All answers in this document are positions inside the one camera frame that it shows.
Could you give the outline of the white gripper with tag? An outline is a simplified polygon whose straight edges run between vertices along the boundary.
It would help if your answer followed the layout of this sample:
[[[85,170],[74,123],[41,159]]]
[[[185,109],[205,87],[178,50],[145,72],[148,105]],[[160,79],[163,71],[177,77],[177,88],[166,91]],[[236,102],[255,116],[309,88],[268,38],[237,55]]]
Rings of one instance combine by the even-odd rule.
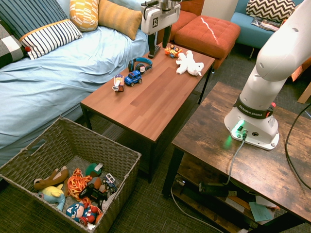
[[[180,4],[169,11],[163,11],[158,5],[141,7],[141,30],[148,35],[149,58],[156,55],[156,32],[164,29],[162,47],[166,48],[170,39],[172,24],[176,23],[180,15]]]

